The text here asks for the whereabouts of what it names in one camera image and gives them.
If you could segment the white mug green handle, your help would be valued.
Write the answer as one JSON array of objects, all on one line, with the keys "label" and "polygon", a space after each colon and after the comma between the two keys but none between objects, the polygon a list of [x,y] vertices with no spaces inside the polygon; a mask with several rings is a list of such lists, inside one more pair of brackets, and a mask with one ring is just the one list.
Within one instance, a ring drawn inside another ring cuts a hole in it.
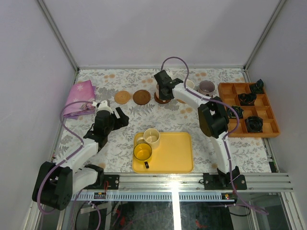
[{"label": "white mug green handle", "polygon": [[186,81],[186,87],[189,88],[190,90],[193,90],[194,86],[195,85],[194,85],[193,81],[191,81],[191,80]]}]

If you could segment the cream beige mug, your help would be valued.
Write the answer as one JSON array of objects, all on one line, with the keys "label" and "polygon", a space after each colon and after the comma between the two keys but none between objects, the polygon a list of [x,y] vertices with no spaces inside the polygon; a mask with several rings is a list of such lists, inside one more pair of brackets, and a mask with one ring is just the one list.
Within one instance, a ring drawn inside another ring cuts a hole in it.
[{"label": "cream beige mug", "polygon": [[147,129],[140,137],[136,139],[137,144],[146,143],[152,149],[156,149],[160,144],[160,133],[154,128]]}]

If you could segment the yellow glass mug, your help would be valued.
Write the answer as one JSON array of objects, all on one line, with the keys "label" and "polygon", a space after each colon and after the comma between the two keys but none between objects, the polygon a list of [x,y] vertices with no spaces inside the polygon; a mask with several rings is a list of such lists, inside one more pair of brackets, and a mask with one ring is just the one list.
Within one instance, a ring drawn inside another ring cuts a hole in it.
[{"label": "yellow glass mug", "polygon": [[152,159],[153,150],[147,143],[137,144],[133,150],[133,156],[137,163],[141,163],[145,169],[149,169],[149,162]]}]

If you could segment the purple grey mug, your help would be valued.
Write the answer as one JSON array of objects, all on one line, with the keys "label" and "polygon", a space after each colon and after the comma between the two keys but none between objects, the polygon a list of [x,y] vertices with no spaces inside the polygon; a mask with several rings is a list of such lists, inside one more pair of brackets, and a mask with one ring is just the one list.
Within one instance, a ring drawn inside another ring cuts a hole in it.
[{"label": "purple grey mug", "polygon": [[215,85],[213,82],[209,80],[203,80],[199,83],[198,92],[202,95],[213,97],[213,93],[215,91]]}]

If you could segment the pink ceramic mug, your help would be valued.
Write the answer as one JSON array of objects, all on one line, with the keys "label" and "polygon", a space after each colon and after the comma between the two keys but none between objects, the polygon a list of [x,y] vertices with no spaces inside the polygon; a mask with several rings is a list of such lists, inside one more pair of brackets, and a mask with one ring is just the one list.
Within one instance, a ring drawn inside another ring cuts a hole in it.
[{"label": "pink ceramic mug", "polygon": [[159,98],[159,85],[158,84],[156,84],[155,94],[156,94],[156,97]]}]

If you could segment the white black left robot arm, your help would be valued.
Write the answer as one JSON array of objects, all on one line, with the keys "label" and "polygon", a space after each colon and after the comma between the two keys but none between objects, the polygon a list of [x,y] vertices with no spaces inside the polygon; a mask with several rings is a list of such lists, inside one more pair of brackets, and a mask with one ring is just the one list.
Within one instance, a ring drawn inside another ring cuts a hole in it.
[{"label": "white black left robot arm", "polygon": [[90,187],[102,188],[105,183],[103,168],[85,164],[107,143],[108,135],[126,127],[129,117],[120,107],[115,112],[101,110],[96,113],[94,123],[83,137],[84,145],[68,156],[61,156],[56,162],[44,162],[38,172],[32,200],[57,210],[69,204],[73,194]]}]

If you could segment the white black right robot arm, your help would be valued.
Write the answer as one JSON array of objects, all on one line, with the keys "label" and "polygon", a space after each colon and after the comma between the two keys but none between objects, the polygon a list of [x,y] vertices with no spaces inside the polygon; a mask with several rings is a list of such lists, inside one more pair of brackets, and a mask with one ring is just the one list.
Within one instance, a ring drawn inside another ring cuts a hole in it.
[{"label": "white black right robot arm", "polygon": [[236,183],[236,177],[240,170],[232,161],[228,136],[229,118],[226,107],[219,97],[205,96],[187,86],[187,80],[172,79],[165,70],[154,74],[158,84],[159,99],[179,99],[198,112],[200,129],[203,134],[210,138],[217,157],[219,185],[229,189]]}]

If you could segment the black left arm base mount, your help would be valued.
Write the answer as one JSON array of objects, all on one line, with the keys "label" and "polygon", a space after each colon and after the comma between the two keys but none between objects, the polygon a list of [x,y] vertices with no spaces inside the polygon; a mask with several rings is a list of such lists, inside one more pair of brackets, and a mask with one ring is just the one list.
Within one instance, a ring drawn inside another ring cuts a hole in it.
[{"label": "black left arm base mount", "polygon": [[95,189],[118,190],[119,179],[120,176],[118,174],[104,174],[101,172],[98,174],[94,187]]}]

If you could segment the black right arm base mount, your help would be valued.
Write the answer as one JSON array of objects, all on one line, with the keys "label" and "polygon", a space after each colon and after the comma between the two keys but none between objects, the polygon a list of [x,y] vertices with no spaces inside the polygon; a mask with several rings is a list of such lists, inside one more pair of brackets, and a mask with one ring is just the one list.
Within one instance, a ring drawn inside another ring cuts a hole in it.
[{"label": "black right arm base mount", "polygon": [[[240,173],[239,167],[232,170],[232,182],[236,190],[247,190],[245,176]],[[205,190],[233,190],[230,172],[223,173],[217,169],[217,174],[204,173],[199,183]]]}]

